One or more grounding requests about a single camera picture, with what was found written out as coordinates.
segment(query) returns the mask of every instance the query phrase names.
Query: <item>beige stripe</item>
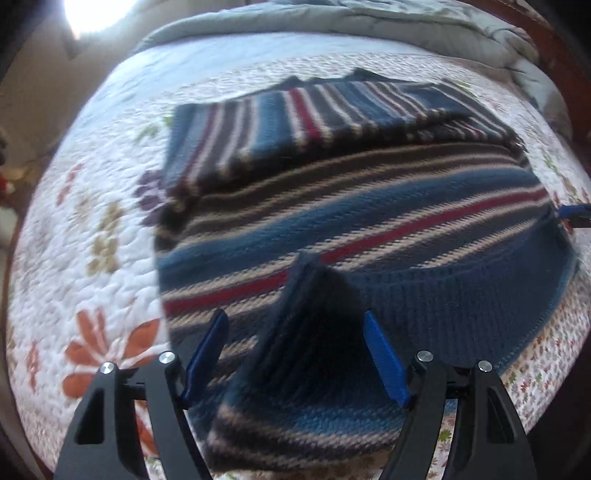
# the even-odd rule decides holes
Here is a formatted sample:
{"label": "beige stripe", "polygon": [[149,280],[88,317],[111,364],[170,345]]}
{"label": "beige stripe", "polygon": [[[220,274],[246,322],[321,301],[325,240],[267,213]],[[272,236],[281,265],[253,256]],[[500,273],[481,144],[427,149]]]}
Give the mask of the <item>beige stripe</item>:
{"label": "beige stripe", "polygon": [[378,124],[376,122],[374,122],[373,120],[371,120],[371,118],[368,117],[367,115],[364,115],[363,112],[361,110],[359,110],[355,105],[353,105],[352,103],[349,103],[349,101],[345,98],[345,96],[342,95],[334,85],[331,85],[330,83],[327,83],[326,84],[326,88],[328,90],[330,90],[330,92],[332,93],[332,95],[337,96],[341,100],[342,103],[344,103],[345,105],[347,105],[358,116],[360,116],[361,118],[363,118],[365,120],[365,122],[369,125],[369,127],[371,128],[371,130],[373,130],[373,131],[377,131],[378,130]]}
{"label": "beige stripe", "polygon": [[368,82],[365,84],[365,86],[374,93],[374,95],[376,97],[378,97],[378,99],[380,99],[382,101],[382,103],[386,103],[389,104],[389,107],[391,110],[393,110],[396,113],[396,116],[400,116],[401,112],[399,112],[398,110],[402,110],[402,114],[403,115],[410,115],[410,112],[404,108],[400,103],[396,102],[394,100],[394,98],[398,98],[398,95],[391,95],[388,96],[386,95],[384,92],[382,92],[377,85],[373,84],[372,82]]}
{"label": "beige stripe", "polygon": [[[437,145],[437,147],[442,147],[444,145],[450,145],[450,144],[452,144],[452,143],[449,142],[447,144]],[[433,146],[433,145],[407,145],[405,147],[391,147],[391,148],[381,148],[381,149],[377,149],[377,150],[372,150],[372,153],[375,153],[375,154],[388,154],[388,153],[397,153],[397,152],[409,153],[412,151],[421,151],[421,150],[428,151],[428,150],[432,150],[434,148],[435,148],[435,146]],[[276,176],[270,177],[265,180],[261,180],[257,183],[251,183],[248,186],[246,186],[244,189],[238,190],[237,192],[212,193],[212,194],[208,194],[207,198],[208,199],[236,199],[236,198],[240,198],[240,197],[245,196],[249,193],[257,191],[260,188],[272,185],[280,180],[289,179],[290,177],[299,175],[301,173],[314,171],[314,170],[317,170],[318,168],[324,167],[326,165],[338,165],[342,162],[353,160],[358,157],[364,157],[366,155],[367,155],[367,152],[359,152],[359,153],[354,153],[351,155],[344,155],[343,157],[331,158],[329,160],[325,160],[322,162],[308,163],[308,164],[303,165],[299,168],[287,170],[287,171],[282,172]]]}
{"label": "beige stripe", "polygon": [[393,97],[396,97],[398,99],[401,99],[402,101],[409,103],[410,106],[415,109],[414,113],[421,115],[423,119],[427,118],[427,107],[425,107],[420,102],[420,100],[410,95],[405,95],[404,93],[402,93],[402,91],[400,91],[400,89],[397,86],[391,85],[390,83],[381,82],[380,85],[382,85]]}
{"label": "beige stripe", "polygon": [[255,347],[257,340],[257,336],[253,335],[249,338],[245,338],[244,340],[240,340],[239,342],[230,343],[230,345],[226,345],[222,349],[219,359],[224,360],[225,358],[248,353]]}
{"label": "beige stripe", "polygon": [[[506,213],[517,212],[519,210],[523,210],[531,206],[543,205],[544,203],[547,203],[549,201],[550,199],[548,197],[544,197],[536,201],[527,200],[525,202],[516,203],[505,207],[498,207],[490,210],[485,210],[484,212],[479,212],[477,214],[471,215],[470,217],[466,217],[455,222],[446,223],[444,225],[436,225],[428,230],[408,235],[401,239],[397,239],[396,241],[391,242],[389,244],[381,245],[380,247],[366,251],[363,254],[359,254],[351,259],[339,262],[336,265],[334,265],[334,268],[336,268],[337,270],[344,271],[355,270],[359,267],[362,267],[363,265],[374,262],[394,251],[409,248],[413,245],[416,245],[417,243],[427,241],[437,236],[445,235],[446,233],[457,232],[463,228],[472,226],[475,223],[487,221],[492,218],[502,216]],[[491,235],[487,237],[487,239],[490,238],[490,241],[492,242],[494,236],[495,235]],[[493,243],[486,244],[482,248],[488,247],[490,245],[493,245]],[[279,297],[279,294],[280,290],[277,290],[271,294],[267,294],[265,297],[255,297],[254,299],[241,300],[238,303],[230,304],[228,306],[222,306],[219,308],[223,308],[230,316],[236,313],[245,313],[253,309],[259,308],[261,306],[271,304],[274,300],[276,300]],[[194,325],[196,323],[206,323],[207,321],[209,321],[211,315],[213,314],[213,312],[216,311],[217,308],[218,307],[186,317],[172,318],[171,327],[176,328],[185,325]]]}
{"label": "beige stripe", "polygon": [[281,92],[281,96],[285,101],[287,108],[287,118],[291,127],[291,137],[295,140],[295,144],[300,152],[302,152],[308,144],[308,137],[302,127],[300,116],[297,114],[297,108],[294,104],[294,99],[289,92]]}
{"label": "beige stripe", "polygon": [[[358,179],[359,182],[361,182],[365,177],[369,177],[369,176],[374,175],[376,173],[389,173],[389,172],[393,172],[393,171],[397,171],[397,170],[406,170],[406,169],[412,169],[412,168],[418,169],[418,168],[424,168],[424,167],[445,166],[446,164],[461,163],[462,161],[465,161],[465,160],[475,160],[475,159],[479,159],[481,161],[487,161],[488,162],[487,165],[494,165],[494,163],[492,163],[492,162],[495,160],[500,160],[500,161],[511,160],[512,162],[515,163],[515,165],[517,165],[517,162],[513,158],[511,158],[509,155],[503,154],[503,153],[500,153],[500,154],[496,154],[496,153],[483,153],[483,154],[467,153],[467,154],[460,154],[460,155],[445,155],[442,157],[431,157],[428,160],[415,160],[415,161],[410,161],[410,162],[405,162],[405,163],[382,164],[377,167],[365,168],[363,170],[356,170],[356,171],[347,172],[347,173],[344,173],[341,175],[335,175],[329,179],[318,181],[316,183],[307,184],[307,185],[301,186],[301,187],[293,189],[293,190],[288,190],[286,192],[281,192],[273,197],[268,198],[267,200],[264,200],[263,202],[257,203],[253,207],[249,207],[246,209],[237,210],[237,211],[229,212],[229,213],[212,212],[212,213],[206,213],[205,215],[199,215],[199,216],[196,216],[194,219],[192,219],[189,222],[187,228],[194,228],[197,225],[199,225],[200,223],[210,222],[212,220],[215,220],[218,223],[227,222],[229,220],[237,220],[243,216],[252,215],[254,213],[258,213],[262,210],[268,209],[269,207],[273,206],[276,203],[283,202],[285,200],[296,199],[296,198],[298,198],[302,195],[305,195],[307,193],[312,193],[316,190],[320,190],[325,187],[330,187],[331,185],[339,184],[339,183],[347,181],[347,180]],[[410,173],[410,174],[408,174],[404,177],[400,177],[400,178],[410,178],[412,175],[413,174]],[[333,197],[335,195],[338,195],[338,192],[331,194],[331,196],[333,196]],[[277,213],[281,213],[281,211],[282,210],[280,210],[279,212],[274,212],[273,215],[276,215]]]}
{"label": "beige stripe", "polygon": [[211,154],[213,146],[215,145],[215,143],[217,141],[217,138],[220,134],[220,130],[222,129],[225,113],[226,113],[226,104],[225,103],[218,104],[217,115],[216,115],[216,119],[214,120],[214,123],[213,123],[212,132],[205,139],[205,142],[206,142],[205,146],[201,150],[201,153],[195,159],[195,162],[191,166],[191,170],[189,171],[189,174],[187,175],[187,178],[189,179],[189,182],[188,182],[189,189],[191,190],[191,192],[194,195],[199,194],[199,190],[198,190],[197,186],[195,185],[195,182],[196,182],[197,176],[199,175],[199,171],[201,170],[201,167],[203,166],[203,164],[205,163],[205,161],[207,160],[207,158]]}
{"label": "beige stripe", "polygon": [[[443,213],[447,210],[468,207],[477,202],[492,200],[512,195],[514,193],[536,193],[543,189],[543,186],[536,185],[535,187],[530,187],[526,189],[522,187],[517,187],[512,189],[497,190],[495,192],[490,193],[479,193],[477,195],[465,198],[458,202],[450,202],[441,205],[430,206],[421,210],[406,213],[400,217],[395,218],[394,220],[388,220],[387,222],[380,223],[379,225],[372,225],[370,227],[362,228],[357,231],[348,232],[344,235],[339,235],[335,238],[323,240],[314,245],[311,245],[309,248],[306,249],[306,251],[312,253],[321,253],[327,250],[332,250],[333,248],[339,247],[340,245],[348,244],[358,238],[376,235],[378,233],[386,232],[388,230],[397,228],[405,223],[415,222],[416,220],[419,220],[424,216],[438,215],[439,213]],[[260,265],[255,268],[250,268],[247,270],[242,270],[240,272],[224,275],[223,277],[217,277],[213,280],[207,280],[192,285],[190,287],[180,288],[178,290],[171,290],[163,293],[162,295],[165,301],[182,299],[184,297],[193,297],[197,294],[203,294],[209,291],[218,290],[220,288],[228,288],[233,285],[245,283],[255,278],[271,275],[279,270],[289,267],[295,261],[297,255],[298,253],[291,253],[273,262],[269,262],[265,265]]]}
{"label": "beige stripe", "polygon": [[370,84],[364,82],[353,82],[352,86],[359,92],[360,95],[364,96],[370,103],[374,104],[376,108],[384,109],[389,112],[393,117],[400,116],[392,105],[389,104],[390,100],[385,101],[385,95],[379,95],[369,87]]}
{"label": "beige stripe", "polygon": [[467,255],[470,255],[476,251],[488,248],[491,245],[494,245],[498,242],[506,240],[507,238],[517,235],[518,233],[521,233],[524,230],[527,230],[528,228],[532,227],[533,224],[535,224],[535,221],[536,220],[529,220],[528,222],[518,223],[517,225],[514,225],[510,228],[506,228],[493,235],[489,235],[476,242],[472,242],[469,245],[465,245],[464,247],[452,250],[451,252],[446,253],[444,255],[439,255],[438,257],[435,257],[432,260],[424,262],[418,266],[421,268],[432,268],[440,267],[441,265],[446,265],[450,262],[466,257]]}
{"label": "beige stripe", "polygon": [[446,123],[446,126],[449,128],[453,128],[456,132],[458,132],[462,140],[466,139],[466,131],[462,128],[461,125],[458,124],[457,120]]}
{"label": "beige stripe", "polygon": [[222,375],[221,377],[212,378],[209,383],[207,384],[207,388],[215,388],[222,384],[228,383],[232,377],[236,374],[236,372],[232,372],[229,375]]}
{"label": "beige stripe", "polygon": [[244,101],[241,101],[238,104],[238,111],[236,112],[236,116],[234,118],[232,133],[230,134],[230,138],[228,139],[228,143],[226,144],[222,155],[217,161],[217,170],[225,179],[230,177],[229,161],[232,158],[232,154],[234,154],[236,151],[236,146],[238,145],[238,140],[240,139],[240,133],[244,128],[245,118],[246,104]]}
{"label": "beige stripe", "polygon": [[314,102],[312,102],[310,94],[303,88],[298,88],[298,90],[300,91],[301,96],[304,99],[304,103],[306,104],[306,109],[308,110],[308,113],[314,120],[316,128],[320,130],[320,135],[322,135],[324,146],[328,147],[333,142],[332,131],[324,123],[324,119],[316,109]]}
{"label": "beige stripe", "polygon": [[291,443],[300,445],[304,443],[308,447],[316,448],[360,448],[367,445],[388,445],[393,443],[399,436],[399,431],[388,431],[379,433],[312,433],[312,432],[294,432],[278,429],[248,418],[247,416],[235,411],[226,404],[222,404],[217,411],[217,421],[221,420],[226,425],[232,426],[245,433],[257,434],[269,440],[281,443]]}
{"label": "beige stripe", "polygon": [[249,163],[252,160],[252,147],[256,143],[259,127],[259,106],[258,102],[252,98],[244,100],[248,102],[246,109],[250,112],[248,125],[250,127],[245,145],[236,152],[236,158],[242,163]]}
{"label": "beige stripe", "polygon": [[338,114],[339,117],[341,117],[343,122],[345,122],[347,125],[351,127],[354,136],[356,138],[359,138],[363,134],[363,129],[361,125],[353,122],[353,119],[350,117],[350,115],[347,112],[345,112],[341,107],[339,107],[339,105],[332,98],[330,92],[324,88],[324,85],[315,85],[315,87],[320,92],[322,97],[324,97],[326,103],[330,105],[330,107]]}
{"label": "beige stripe", "polygon": [[280,294],[281,289],[275,290],[263,296],[241,300],[237,303],[216,306],[214,309],[202,310],[200,312],[194,312],[188,315],[172,317],[170,319],[169,325],[171,328],[180,328],[189,325],[204,324],[209,322],[213,315],[213,312],[215,312],[217,309],[224,309],[224,311],[228,314],[229,317],[232,317],[239,313],[251,312],[252,310],[256,310],[260,307],[265,307],[272,304],[279,298]]}
{"label": "beige stripe", "polygon": [[479,141],[486,140],[486,139],[483,139],[483,137],[486,137],[486,133],[481,130],[477,130],[476,128],[471,126],[467,120],[462,120],[462,121],[454,120],[454,122],[456,125],[459,126],[460,129],[464,128],[464,129],[472,132],[472,134],[474,135],[474,140],[479,140]]}
{"label": "beige stripe", "polygon": [[526,202],[513,204],[507,207],[499,207],[495,209],[484,210],[483,212],[470,215],[469,217],[465,217],[455,222],[445,223],[443,225],[436,225],[428,230],[408,235],[388,244],[380,245],[379,247],[376,247],[372,250],[368,250],[363,254],[359,254],[353,258],[339,262],[335,265],[335,268],[337,268],[338,270],[346,271],[355,270],[368,263],[374,262],[386,255],[389,255],[395,251],[409,248],[413,245],[416,245],[417,243],[425,242],[432,238],[445,235],[447,233],[457,232],[476,223],[500,217],[506,213],[518,212],[520,210],[524,210],[532,206],[543,205],[544,203],[547,203],[549,201],[550,199],[548,197],[544,197],[543,199],[538,201],[527,200]]}
{"label": "beige stripe", "polygon": [[212,452],[219,452],[223,455],[230,455],[234,458],[241,458],[248,462],[256,462],[259,465],[271,465],[278,469],[295,469],[295,468],[316,468],[320,466],[330,465],[334,461],[321,459],[299,459],[291,456],[272,455],[260,453],[256,450],[249,450],[241,446],[240,448],[233,447],[226,440],[219,437],[216,432],[211,430],[207,436],[207,446]]}
{"label": "beige stripe", "polygon": [[[450,168],[445,168],[445,169],[442,169],[439,171],[434,171],[433,173],[430,173],[430,174],[415,174],[415,175],[410,174],[410,175],[398,177],[393,180],[372,181],[372,182],[363,184],[358,187],[351,187],[349,189],[342,190],[340,192],[337,192],[337,193],[334,193],[331,195],[327,195],[325,197],[322,197],[317,200],[313,200],[311,202],[302,203],[302,204],[290,207],[288,209],[281,210],[279,212],[274,212],[273,214],[265,217],[263,220],[260,220],[258,222],[247,223],[244,226],[241,226],[238,228],[233,228],[232,230],[229,230],[229,231],[204,232],[204,233],[200,233],[198,235],[189,236],[189,237],[183,239],[179,243],[179,246],[181,248],[184,248],[184,247],[188,247],[188,246],[195,246],[195,245],[197,245],[201,242],[204,242],[204,241],[211,241],[211,240],[217,240],[217,239],[222,239],[222,238],[223,239],[235,238],[237,236],[245,235],[246,233],[255,231],[255,230],[261,228],[261,226],[265,225],[266,223],[272,223],[272,222],[276,222],[280,219],[289,218],[290,216],[295,215],[296,213],[301,213],[301,212],[305,212],[308,210],[314,210],[314,209],[320,208],[322,206],[328,205],[337,199],[342,200],[342,199],[347,198],[349,196],[354,196],[359,193],[375,190],[376,188],[383,188],[383,187],[394,186],[394,185],[402,185],[404,183],[408,183],[411,181],[417,181],[417,180],[429,180],[429,179],[435,179],[435,178],[441,179],[443,177],[457,175],[459,173],[463,173],[463,172],[467,172],[467,171],[488,170],[494,166],[498,166],[498,167],[504,168],[504,169],[513,169],[513,170],[522,171],[522,168],[518,167],[517,165],[515,165],[515,166],[506,165],[506,164],[495,165],[495,164],[491,164],[491,163],[486,163],[485,165],[450,167]],[[374,172],[387,171],[387,169],[388,169],[387,167],[388,166],[377,168],[374,170]]]}
{"label": "beige stripe", "polygon": [[170,290],[161,293],[164,301],[175,299],[182,299],[185,297],[194,297],[198,294],[207,293],[210,291],[219,290],[220,288],[228,288],[233,285],[246,283],[253,278],[266,277],[279,270],[289,267],[297,258],[298,253],[285,255],[273,262],[264,265],[259,265],[255,268],[249,268],[236,273],[230,273],[221,277],[216,277],[212,280],[207,280],[189,287],[179,288],[177,290]]}
{"label": "beige stripe", "polygon": [[[456,90],[458,93],[460,93],[455,87],[453,87],[452,85],[448,86],[452,87],[454,90]],[[485,121],[487,124],[489,124],[493,130],[495,130],[497,133],[499,133],[501,136],[505,137],[507,135],[507,132],[503,129],[503,127],[501,127],[499,124],[494,123],[492,120],[490,120],[486,115],[482,114],[481,112],[479,112],[478,110],[475,110],[474,108],[470,107],[469,105],[465,104],[464,102],[462,102],[460,99],[454,97],[453,95],[450,95],[449,93],[444,92],[443,90],[437,88],[437,86],[434,84],[433,88],[435,90],[437,90],[438,92],[440,92],[441,94],[443,94],[444,96],[446,96],[447,98],[450,98],[452,100],[454,100],[455,102],[459,103],[460,105],[466,107],[468,110],[470,110],[475,116],[472,117],[472,120],[474,120],[475,122],[478,122],[479,124],[481,124],[483,126],[483,128],[487,129],[486,125],[484,123],[482,123],[480,120],[478,120],[477,117],[480,117],[483,121]]]}

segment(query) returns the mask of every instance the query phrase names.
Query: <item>wall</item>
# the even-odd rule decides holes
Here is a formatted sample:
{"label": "wall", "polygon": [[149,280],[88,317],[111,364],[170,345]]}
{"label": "wall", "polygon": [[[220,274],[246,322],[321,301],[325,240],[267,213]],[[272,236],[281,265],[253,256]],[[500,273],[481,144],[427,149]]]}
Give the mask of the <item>wall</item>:
{"label": "wall", "polygon": [[0,83],[0,125],[9,136],[7,163],[22,164],[52,146],[143,36],[180,18],[240,4],[240,0],[165,0],[105,30],[99,41],[72,60],[63,44],[63,20],[50,14]]}

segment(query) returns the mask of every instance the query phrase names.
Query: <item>gray comforter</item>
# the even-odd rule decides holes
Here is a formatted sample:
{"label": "gray comforter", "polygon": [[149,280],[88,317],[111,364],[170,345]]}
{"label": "gray comforter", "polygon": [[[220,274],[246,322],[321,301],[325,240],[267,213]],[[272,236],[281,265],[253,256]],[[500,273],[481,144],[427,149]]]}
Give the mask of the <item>gray comforter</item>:
{"label": "gray comforter", "polygon": [[455,0],[271,0],[168,24],[135,52],[187,37],[278,31],[397,40],[508,69],[554,130],[571,137],[564,99],[536,66],[538,52],[525,31]]}

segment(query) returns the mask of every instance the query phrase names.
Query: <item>bed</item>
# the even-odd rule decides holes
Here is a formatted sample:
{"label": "bed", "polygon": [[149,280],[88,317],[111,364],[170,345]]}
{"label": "bed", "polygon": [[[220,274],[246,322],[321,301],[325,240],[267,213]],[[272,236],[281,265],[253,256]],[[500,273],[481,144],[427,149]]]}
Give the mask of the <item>bed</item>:
{"label": "bed", "polygon": [[[50,470],[96,368],[107,360],[122,368],[141,365],[168,346],[152,238],[164,201],[160,169],[178,104],[242,96],[294,75],[342,77],[355,68],[395,79],[445,79],[513,127],[557,205],[591,203],[591,180],[562,137],[568,135],[564,119],[548,116],[539,102],[535,108],[511,69],[344,34],[182,36],[160,40],[113,71],[64,139],[20,232],[8,288],[8,373],[28,441]],[[591,328],[591,235],[578,229],[570,237],[581,268],[551,320],[502,374],[528,431],[552,401]],[[149,415],[140,404],[136,411],[150,476],[163,478]],[[441,426],[429,478],[443,474],[453,426],[451,413]],[[387,455],[280,476],[377,478]]]}

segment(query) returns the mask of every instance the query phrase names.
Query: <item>orange flower print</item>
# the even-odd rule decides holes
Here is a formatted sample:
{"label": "orange flower print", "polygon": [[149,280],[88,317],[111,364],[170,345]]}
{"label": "orange flower print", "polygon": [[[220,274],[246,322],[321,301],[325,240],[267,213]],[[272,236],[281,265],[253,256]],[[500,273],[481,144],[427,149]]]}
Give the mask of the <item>orange flower print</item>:
{"label": "orange flower print", "polygon": [[72,184],[78,175],[78,172],[82,170],[82,164],[78,163],[72,167],[72,169],[66,175],[66,182],[64,186],[61,188],[60,193],[57,195],[57,205],[60,206],[64,200],[66,199],[67,195],[70,193],[72,189]]}
{"label": "orange flower print", "polygon": [[39,371],[39,350],[37,349],[37,341],[33,340],[31,349],[25,358],[27,370],[29,370],[29,385],[33,391],[37,390],[37,372]]}
{"label": "orange flower print", "polygon": [[[148,355],[137,359],[154,345],[160,328],[160,319],[152,319],[136,327],[129,334],[123,354],[114,353],[116,345],[109,343],[106,338],[103,309],[96,309],[94,319],[91,319],[87,310],[81,310],[76,314],[76,320],[83,342],[72,340],[65,351],[68,360],[75,365],[98,368],[104,362],[110,361],[122,368],[133,368],[146,365],[156,357],[156,355]],[[61,383],[63,392],[70,398],[82,397],[94,376],[95,372],[83,371],[68,375]],[[152,433],[139,417],[137,417],[137,426],[144,451],[156,455],[157,450]]]}

